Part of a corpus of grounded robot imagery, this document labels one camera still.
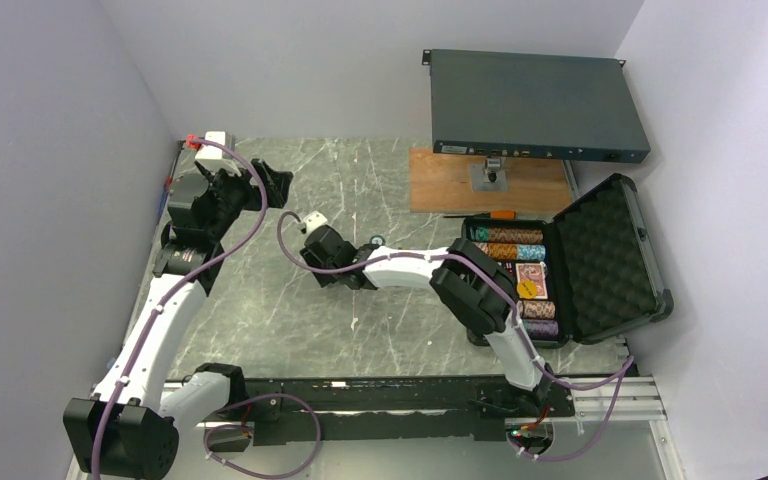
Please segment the black poker set case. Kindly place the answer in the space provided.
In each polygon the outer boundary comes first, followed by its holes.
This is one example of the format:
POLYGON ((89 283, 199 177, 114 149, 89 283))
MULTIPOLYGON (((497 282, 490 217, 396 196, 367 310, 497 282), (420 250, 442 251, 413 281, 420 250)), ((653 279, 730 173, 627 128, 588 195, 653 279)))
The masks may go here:
POLYGON ((591 345, 666 319, 674 299, 656 260, 634 181, 615 173, 549 221, 465 218, 473 227, 539 229, 543 261, 497 260, 516 280, 517 263, 542 263, 560 335, 532 339, 540 348, 591 345))

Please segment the yellow big blind button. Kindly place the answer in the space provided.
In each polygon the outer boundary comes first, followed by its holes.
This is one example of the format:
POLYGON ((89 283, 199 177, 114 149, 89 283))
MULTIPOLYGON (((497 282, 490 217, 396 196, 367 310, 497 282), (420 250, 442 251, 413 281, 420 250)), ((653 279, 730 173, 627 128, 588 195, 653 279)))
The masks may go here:
POLYGON ((521 299, 533 300, 540 294, 539 286, 530 279, 525 279, 517 284, 517 293, 521 299))

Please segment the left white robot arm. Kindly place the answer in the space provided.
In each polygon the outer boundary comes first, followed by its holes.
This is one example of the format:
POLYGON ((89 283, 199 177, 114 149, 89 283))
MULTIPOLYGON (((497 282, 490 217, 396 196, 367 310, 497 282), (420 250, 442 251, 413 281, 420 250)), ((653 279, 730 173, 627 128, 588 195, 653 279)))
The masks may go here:
POLYGON ((216 413, 247 406, 243 371, 206 363, 165 396, 183 336, 211 293, 225 256, 223 236, 244 211, 285 206, 293 175, 255 159, 253 169, 196 165, 175 178, 151 270, 148 297, 121 353, 87 398, 73 398, 63 423, 80 469, 94 479, 162 479, 182 433, 216 413))

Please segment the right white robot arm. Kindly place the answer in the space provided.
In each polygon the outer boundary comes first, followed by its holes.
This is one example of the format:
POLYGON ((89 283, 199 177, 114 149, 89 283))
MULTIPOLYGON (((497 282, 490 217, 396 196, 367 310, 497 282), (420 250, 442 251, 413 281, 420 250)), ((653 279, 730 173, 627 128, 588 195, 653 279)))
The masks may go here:
POLYGON ((354 247, 327 224, 301 229, 305 268, 321 286, 352 290, 412 288, 434 292, 470 333, 487 341, 503 367, 517 411, 534 415, 550 399, 545 361, 519 317, 513 277, 476 245, 457 238, 447 248, 354 247))

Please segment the wooden base board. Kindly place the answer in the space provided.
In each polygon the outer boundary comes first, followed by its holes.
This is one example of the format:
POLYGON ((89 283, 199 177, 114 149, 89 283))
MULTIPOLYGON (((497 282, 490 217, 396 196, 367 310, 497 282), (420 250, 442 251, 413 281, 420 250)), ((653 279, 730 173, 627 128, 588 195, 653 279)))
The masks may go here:
POLYGON ((575 198, 574 184, 557 160, 486 161, 413 147, 408 165, 410 209, 416 213, 552 216, 575 198))

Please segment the top poker chip row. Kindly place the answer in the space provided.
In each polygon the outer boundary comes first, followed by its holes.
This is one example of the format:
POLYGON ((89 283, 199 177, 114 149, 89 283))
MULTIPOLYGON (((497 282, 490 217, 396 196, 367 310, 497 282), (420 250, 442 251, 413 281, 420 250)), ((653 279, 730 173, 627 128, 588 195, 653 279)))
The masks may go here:
POLYGON ((471 238, 483 243, 504 243, 538 245, 544 242, 544 233, 539 229, 517 229, 503 227, 473 227, 471 238))

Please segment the poker chip row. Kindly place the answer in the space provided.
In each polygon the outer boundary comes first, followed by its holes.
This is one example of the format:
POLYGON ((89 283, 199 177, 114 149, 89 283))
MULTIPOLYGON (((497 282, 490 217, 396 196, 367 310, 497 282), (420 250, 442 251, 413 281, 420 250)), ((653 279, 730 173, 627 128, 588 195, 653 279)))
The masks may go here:
POLYGON ((544 233, 539 229, 517 229, 503 227, 473 227, 471 238, 483 243, 504 243, 538 245, 544 242, 544 233))
POLYGON ((543 245, 475 242, 474 245, 484 254, 501 261, 540 262, 546 258, 543 245))
POLYGON ((554 320, 557 309, 553 302, 547 300, 520 300, 518 312, 524 320, 554 320))
POLYGON ((527 335, 537 340, 552 340, 560 335, 560 326, 555 320, 528 319, 523 321, 527 335))

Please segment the red playing card deck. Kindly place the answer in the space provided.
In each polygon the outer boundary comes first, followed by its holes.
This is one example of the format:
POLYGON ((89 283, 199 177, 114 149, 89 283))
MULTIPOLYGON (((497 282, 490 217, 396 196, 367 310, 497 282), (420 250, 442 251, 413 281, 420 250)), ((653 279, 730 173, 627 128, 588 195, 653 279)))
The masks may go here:
POLYGON ((539 286, 540 294, 533 300, 547 300, 549 298, 546 274, 542 263, 517 263, 515 274, 517 284, 522 280, 530 279, 539 286))

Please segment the dark grey rack server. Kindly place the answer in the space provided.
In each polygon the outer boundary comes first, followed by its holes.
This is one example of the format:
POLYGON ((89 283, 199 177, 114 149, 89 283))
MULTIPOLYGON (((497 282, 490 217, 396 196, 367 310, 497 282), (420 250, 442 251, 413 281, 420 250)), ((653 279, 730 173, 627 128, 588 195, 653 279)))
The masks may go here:
POLYGON ((436 153, 639 164, 651 151, 620 59, 428 49, 436 153))

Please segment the bottom poker chip row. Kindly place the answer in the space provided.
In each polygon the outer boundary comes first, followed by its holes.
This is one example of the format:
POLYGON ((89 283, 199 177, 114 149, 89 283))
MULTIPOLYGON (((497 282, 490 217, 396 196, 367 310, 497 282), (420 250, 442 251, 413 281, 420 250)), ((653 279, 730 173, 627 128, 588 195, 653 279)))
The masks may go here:
POLYGON ((527 335, 537 340, 552 340, 560 335, 560 326, 555 320, 528 319, 523 321, 527 335))

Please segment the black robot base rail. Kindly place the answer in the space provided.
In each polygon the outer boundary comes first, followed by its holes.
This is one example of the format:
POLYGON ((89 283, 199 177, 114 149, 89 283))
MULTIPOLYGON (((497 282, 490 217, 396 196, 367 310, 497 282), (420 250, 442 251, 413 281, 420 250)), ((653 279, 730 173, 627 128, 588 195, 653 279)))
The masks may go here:
POLYGON ((254 405, 212 413, 218 424, 246 422, 257 446, 307 441, 469 437, 502 441, 510 429, 571 418, 571 393, 548 388, 541 407, 502 375, 355 378, 248 378, 254 405))

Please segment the orange handled screwdriver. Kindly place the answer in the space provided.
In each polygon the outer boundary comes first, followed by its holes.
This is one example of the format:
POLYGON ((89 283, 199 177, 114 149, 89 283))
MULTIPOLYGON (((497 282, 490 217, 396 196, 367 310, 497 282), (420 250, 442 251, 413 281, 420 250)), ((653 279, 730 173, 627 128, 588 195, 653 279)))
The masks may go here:
POLYGON ((517 219, 517 213, 510 210, 497 210, 482 213, 473 214, 447 214, 444 215, 446 219, 461 219, 461 218, 485 218, 494 220, 511 221, 517 219))

